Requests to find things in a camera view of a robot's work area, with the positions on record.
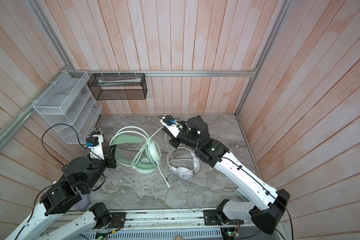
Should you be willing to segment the mint green headphones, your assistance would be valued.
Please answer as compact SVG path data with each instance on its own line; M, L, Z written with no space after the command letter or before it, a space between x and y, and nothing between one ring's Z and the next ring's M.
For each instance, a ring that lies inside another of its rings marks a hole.
M154 136L136 126L121 128L113 136L109 146L115 147L114 158L118 164L130 167L141 174L152 174L159 169L162 159L161 150ZM142 144L137 154L129 159L120 152L121 145Z

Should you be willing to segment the white headphones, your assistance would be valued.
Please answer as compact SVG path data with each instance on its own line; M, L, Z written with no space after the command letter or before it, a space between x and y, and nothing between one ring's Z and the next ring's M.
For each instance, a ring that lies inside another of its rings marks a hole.
M180 179L189 180L200 171L200 161L195 153L185 147L169 151L167 168Z

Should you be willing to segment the clear cup of pencils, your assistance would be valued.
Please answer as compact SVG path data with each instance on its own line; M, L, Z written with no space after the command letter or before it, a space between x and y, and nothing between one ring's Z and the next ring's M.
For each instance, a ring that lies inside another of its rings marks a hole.
M101 128L93 128L89 131L88 133L88 137L91 136L100 136L99 137L99 142L103 142L104 141L104 131Z

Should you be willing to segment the aluminium left wall rail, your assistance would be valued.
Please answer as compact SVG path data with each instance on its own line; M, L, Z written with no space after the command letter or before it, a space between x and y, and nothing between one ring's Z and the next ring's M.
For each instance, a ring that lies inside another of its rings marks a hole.
M56 81L66 72L71 70L72 67L65 66L58 73L46 83L42 90L40 90L33 100L29 103L0 131L0 152L12 140L12 138L19 132L24 124L35 113L34 105L39 99L56 83Z

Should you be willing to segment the lavender glasses case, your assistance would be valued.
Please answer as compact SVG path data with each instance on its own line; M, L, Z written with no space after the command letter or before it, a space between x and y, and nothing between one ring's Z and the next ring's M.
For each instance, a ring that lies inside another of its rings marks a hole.
M90 205L90 195L89 194L83 195L81 193L79 194L82 197L82 199L73 206L73 209L76 211L86 211Z

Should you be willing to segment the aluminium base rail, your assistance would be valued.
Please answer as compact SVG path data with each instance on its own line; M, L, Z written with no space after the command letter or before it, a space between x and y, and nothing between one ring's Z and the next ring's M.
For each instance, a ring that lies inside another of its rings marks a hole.
M42 231L40 240L70 240L84 234L103 234L110 238L124 234L127 238L165 238L172 234L197 229L199 233L210 228L255 225L266 234L273 234L287 210L280 211L276 206L260 211L250 202L224 200L216 209L169 209L169 210L130 210L111 211L101 222L91 224L85 215L75 216L74 220L64 222L59 228L53 224Z

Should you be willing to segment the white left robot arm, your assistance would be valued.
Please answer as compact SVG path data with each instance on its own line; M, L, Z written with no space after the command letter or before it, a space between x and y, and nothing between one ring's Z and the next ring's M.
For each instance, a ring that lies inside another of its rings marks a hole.
M95 190L94 185L107 168L117 166L114 146L101 150L102 156L79 157L62 167L59 181L36 197L31 214L7 237L9 240L69 240L93 228L109 228L111 213L104 203L94 204L66 225L45 234L45 230L63 216L82 196Z

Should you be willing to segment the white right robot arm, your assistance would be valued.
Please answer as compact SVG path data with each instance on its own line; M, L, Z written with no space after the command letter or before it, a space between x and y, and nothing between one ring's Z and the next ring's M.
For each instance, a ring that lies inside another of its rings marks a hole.
M201 116L183 121L166 115L161 123L172 147L178 148L180 144L190 147L203 163L227 176L246 194L248 202L222 200L210 218L212 221L219 225L234 220L249 221L265 234L275 232L282 216L288 211L290 194L286 190L277 190L265 183L246 168L227 146L211 138L208 124Z

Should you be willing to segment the aluminium wall rail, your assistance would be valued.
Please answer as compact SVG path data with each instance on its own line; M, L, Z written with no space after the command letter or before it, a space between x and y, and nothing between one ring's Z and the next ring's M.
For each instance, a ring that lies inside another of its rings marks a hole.
M66 72L71 70L72 67L65 66L58 73L46 83L42 90L40 90L33 100L29 103L0 131L0 152L12 140L12 138L19 132L24 124L35 113L34 105L39 99L56 83L56 81Z
M92 74L116 74L116 75L137 75L144 74L146 77L253 77L257 72L251 70L237 70L237 71L95 71L95 70L68 70L74 75L81 72L86 72L88 75Z

